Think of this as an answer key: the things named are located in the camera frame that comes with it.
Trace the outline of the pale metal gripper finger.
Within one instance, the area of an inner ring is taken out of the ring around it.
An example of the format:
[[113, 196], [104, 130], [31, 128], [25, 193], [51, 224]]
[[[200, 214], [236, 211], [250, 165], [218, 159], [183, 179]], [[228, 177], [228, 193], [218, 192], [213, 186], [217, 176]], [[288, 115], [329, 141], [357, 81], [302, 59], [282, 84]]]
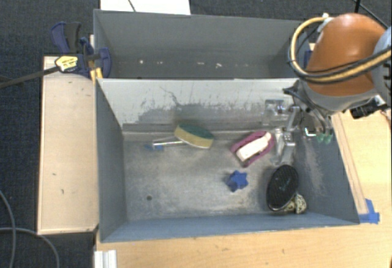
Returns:
[[273, 165], [293, 165], [296, 143], [291, 132], [283, 131], [280, 128], [275, 129], [275, 155]]
[[265, 100], [263, 125], [266, 127], [282, 127], [288, 121], [287, 107], [282, 99]]

